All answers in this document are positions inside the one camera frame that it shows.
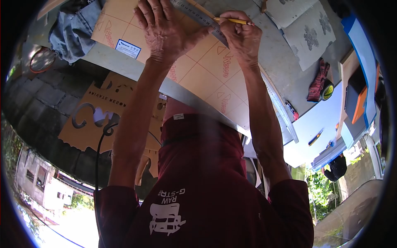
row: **building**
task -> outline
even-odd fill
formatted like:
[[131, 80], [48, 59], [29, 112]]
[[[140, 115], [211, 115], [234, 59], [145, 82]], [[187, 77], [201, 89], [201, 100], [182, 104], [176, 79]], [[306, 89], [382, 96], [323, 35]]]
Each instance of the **building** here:
[[17, 164], [15, 183], [47, 210], [70, 205], [73, 188], [57, 180], [56, 169], [30, 150], [22, 149]]

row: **hand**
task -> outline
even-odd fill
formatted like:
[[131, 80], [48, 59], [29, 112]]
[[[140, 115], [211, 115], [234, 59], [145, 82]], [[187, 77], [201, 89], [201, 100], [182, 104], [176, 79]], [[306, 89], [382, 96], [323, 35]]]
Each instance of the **hand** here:
[[252, 21], [243, 11], [231, 10], [220, 15], [221, 31], [226, 36], [229, 49], [242, 69], [258, 66], [259, 43], [262, 30], [257, 26], [234, 23], [227, 18]]
[[177, 58], [214, 31], [212, 27], [203, 27], [187, 36], [176, 21], [169, 0], [139, 0], [138, 8], [133, 12], [145, 32], [150, 58], [167, 66], [171, 66]]

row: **concrete block wall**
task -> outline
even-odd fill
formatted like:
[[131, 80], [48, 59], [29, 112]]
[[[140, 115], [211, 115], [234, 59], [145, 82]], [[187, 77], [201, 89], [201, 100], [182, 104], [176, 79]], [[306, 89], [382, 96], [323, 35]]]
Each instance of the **concrete block wall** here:
[[[8, 83], [2, 99], [6, 119], [26, 145], [61, 171], [91, 185], [95, 184], [96, 152], [90, 148], [82, 152], [58, 135], [94, 80], [98, 82], [74, 68], [67, 73], [49, 70], [33, 80], [19, 77]], [[100, 187], [107, 185], [110, 166], [109, 151], [100, 155]]]

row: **gray cloth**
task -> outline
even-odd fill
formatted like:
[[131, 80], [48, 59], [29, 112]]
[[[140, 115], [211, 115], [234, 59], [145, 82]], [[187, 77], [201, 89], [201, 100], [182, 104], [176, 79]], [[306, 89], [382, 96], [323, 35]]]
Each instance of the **gray cloth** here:
[[52, 49], [61, 59], [69, 63], [76, 62], [95, 45], [91, 35], [105, 1], [95, 0], [81, 10], [70, 2], [61, 7], [58, 20], [49, 35]]

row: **maroon t-shirt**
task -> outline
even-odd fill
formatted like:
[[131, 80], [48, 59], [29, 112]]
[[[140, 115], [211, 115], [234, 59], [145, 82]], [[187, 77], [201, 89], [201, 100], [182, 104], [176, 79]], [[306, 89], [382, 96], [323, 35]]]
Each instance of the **maroon t-shirt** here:
[[282, 181], [268, 201], [246, 179], [237, 131], [184, 115], [165, 122], [161, 142], [158, 181], [141, 207], [132, 188], [99, 191], [107, 248], [312, 247], [306, 183]]

